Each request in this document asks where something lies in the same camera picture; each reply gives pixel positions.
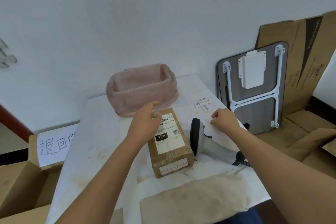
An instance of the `person's left hand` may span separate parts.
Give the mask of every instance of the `person's left hand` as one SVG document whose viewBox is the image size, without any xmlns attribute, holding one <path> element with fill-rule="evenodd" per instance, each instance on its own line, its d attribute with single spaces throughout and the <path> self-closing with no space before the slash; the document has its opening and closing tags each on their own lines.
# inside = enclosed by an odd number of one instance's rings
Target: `person's left hand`
<svg viewBox="0 0 336 224">
<path fill-rule="evenodd" d="M 162 115 L 157 113 L 152 120 L 152 110 L 158 104 L 159 101 L 150 102 L 135 113 L 126 138 L 143 146 L 154 137 L 162 118 Z"/>
</svg>

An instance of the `brown floor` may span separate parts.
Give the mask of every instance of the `brown floor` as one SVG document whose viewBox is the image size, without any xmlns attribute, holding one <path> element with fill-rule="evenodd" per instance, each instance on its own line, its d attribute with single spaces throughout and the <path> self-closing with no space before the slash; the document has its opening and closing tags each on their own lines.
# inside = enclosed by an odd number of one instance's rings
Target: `brown floor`
<svg viewBox="0 0 336 224">
<path fill-rule="evenodd" d="M 272 200 L 262 202 L 255 206 L 263 224 L 287 224 L 279 209 Z"/>
</svg>

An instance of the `hand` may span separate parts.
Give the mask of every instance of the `hand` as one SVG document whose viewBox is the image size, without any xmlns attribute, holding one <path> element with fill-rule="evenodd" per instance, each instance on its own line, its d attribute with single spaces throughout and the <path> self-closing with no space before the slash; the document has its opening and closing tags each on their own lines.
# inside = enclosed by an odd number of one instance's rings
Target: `hand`
<svg viewBox="0 0 336 224">
<path fill-rule="evenodd" d="M 152 110 L 158 104 L 159 101 L 150 102 L 135 113 L 126 138 L 132 140 L 132 142 L 139 143 L 142 147 L 154 137 L 159 129 L 162 118 L 162 115 L 157 113 L 156 117 L 152 120 Z"/>
<path fill-rule="evenodd" d="M 218 108 L 211 116 L 211 124 L 214 125 L 220 132 L 227 134 L 229 129 L 240 128 L 239 122 L 234 114 L 228 108 Z"/>
</svg>

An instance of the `gray wooden board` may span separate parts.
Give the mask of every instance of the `gray wooden board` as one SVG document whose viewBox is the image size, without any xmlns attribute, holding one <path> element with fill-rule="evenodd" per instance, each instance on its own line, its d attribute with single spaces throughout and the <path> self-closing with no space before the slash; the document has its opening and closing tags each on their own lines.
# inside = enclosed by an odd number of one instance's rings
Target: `gray wooden board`
<svg viewBox="0 0 336 224">
<path fill-rule="evenodd" d="M 223 63 L 225 61 L 229 61 L 231 65 L 230 75 L 232 99 L 234 101 L 239 101 L 266 93 L 271 91 L 277 83 L 278 57 L 274 56 L 274 49 L 278 44 L 282 44 L 286 49 L 282 56 L 281 81 L 279 87 L 278 123 L 281 124 L 288 51 L 288 44 L 284 41 L 257 49 L 258 52 L 266 51 L 266 70 L 264 71 L 264 83 L 248 90 L 242 87 L 238 71 L 238 59 L 242 56 L 245 56 L 246 52 L 230 58 L 222 59 L 217 63 L 217 91 L 222 103 L 224 103 L 225 106 L 229 107 L 229 97 L 227 93 L 228 81 L 226 74 L 223 73 Z M 275 99 L 269 98 L 253 104 L 238 107 L 234 113 L 241 123 L 248 123 L 250 125 L 249 131 L 255 135 L 272 129 L 271 121 L 274 120 L 274 108 Z"/>
</svg>

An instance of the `pink plastic bag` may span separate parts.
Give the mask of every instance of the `pink plastic bag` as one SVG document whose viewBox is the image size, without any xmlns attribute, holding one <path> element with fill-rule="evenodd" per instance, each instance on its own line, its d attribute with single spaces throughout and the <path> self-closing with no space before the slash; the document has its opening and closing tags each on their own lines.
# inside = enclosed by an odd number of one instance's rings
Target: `pink plastic bag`
<svg viewBox="0 0 336 224">
<path fill-rule="evenodd" d="M 125 69 L 111 76 L 106 95 L 120 116 L 133 116 L 144 104 L 158 100 L 155 111 L 165 109 L 179 96 L 175 74 L 165 64 Z"/>
</svg>

